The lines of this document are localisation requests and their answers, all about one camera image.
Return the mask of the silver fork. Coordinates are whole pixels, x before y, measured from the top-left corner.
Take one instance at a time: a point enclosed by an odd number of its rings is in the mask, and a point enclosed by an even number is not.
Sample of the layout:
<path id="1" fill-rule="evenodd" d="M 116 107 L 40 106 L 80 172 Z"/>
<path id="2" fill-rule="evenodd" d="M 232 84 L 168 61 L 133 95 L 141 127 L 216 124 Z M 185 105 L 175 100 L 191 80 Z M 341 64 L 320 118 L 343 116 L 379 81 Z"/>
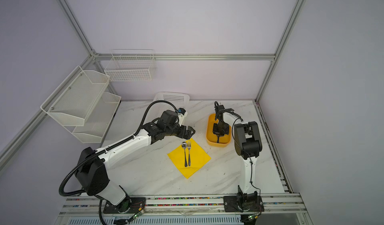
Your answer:
<path id="1" fill-rule="evenodd" d="M 189 151 L 189 155 L 188 155 L 188 167 L 191 166 L 191 148 L 192 148 L 191 141 L 188 140 L 188 141 L 187 141 L 187 149 L 188 149 L 188 151 Z"/>

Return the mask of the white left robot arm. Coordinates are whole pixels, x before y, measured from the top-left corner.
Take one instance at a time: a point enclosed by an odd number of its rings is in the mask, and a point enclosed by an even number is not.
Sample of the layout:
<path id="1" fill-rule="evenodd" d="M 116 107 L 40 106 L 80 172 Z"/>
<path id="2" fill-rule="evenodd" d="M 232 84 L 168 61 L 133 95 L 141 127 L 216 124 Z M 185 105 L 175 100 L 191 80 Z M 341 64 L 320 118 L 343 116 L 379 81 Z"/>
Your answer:
<path id="1" fill-rule="evenodd" d="M 138 133 L 115 143 L 116 147 L 108 145 L 97 150 L 84 149 L 79 158 L 79 163 L 97 152 L 103 152 L 103 154 L 81 165 L 75 171 L 75 177 L 85 193 L 89 196 L 104 199 L 126 211 L 131 203 L 131 198 L 121 186 L 109 178 L 108 170 L 116 167 L 131 153 L 152 145 L 166 136 L 175 136 L 184 140 L 190 139 L 195 134 L 195 130 L 190 126 L 183 125 L 187 115 L 188 113 L 183 108 L 178 111 L 166 110 L 161 117 L 142 124 Z"/>

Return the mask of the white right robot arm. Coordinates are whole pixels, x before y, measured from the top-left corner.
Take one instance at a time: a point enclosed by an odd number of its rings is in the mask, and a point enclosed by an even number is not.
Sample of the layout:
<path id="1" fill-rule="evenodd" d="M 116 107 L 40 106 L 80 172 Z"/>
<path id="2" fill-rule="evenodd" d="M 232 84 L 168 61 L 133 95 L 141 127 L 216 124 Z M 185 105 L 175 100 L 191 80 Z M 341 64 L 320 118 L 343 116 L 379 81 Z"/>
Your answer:
<path id="1" fill-rule="evenodd" d="M 214 107 L 217 123 L 213 126 L 213 134 L 217 140 L 224 135 L 230 135 L 234 141 L 235 152 L 242 161 L 236 195 L 237 210 L 248 212 L 255 209 L 260 214 L 263 211 L 261 190 L 254 185 L 256 161 L 263 149 L 258 123 L 243 119 L 232 108 L 225 108 L 217 101 Z"/>

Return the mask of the silver spoon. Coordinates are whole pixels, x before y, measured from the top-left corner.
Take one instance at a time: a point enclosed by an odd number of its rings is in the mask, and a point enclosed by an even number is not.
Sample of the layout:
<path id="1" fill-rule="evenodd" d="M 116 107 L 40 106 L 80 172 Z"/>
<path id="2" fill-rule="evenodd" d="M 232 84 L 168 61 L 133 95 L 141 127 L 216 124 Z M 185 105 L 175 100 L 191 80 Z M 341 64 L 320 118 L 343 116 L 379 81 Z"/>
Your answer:
<path id="1" fill-rule="evenodd" d="M 187 149 L 187 142 L 186 141 L 184 141 L 183 143 L 182 143 L 182 149 L 184 150 L 184 166 L 185 167 L 188 167 L 188 162 L 187 162 L 187 156 L 186 156 L 186 149 Z"/>

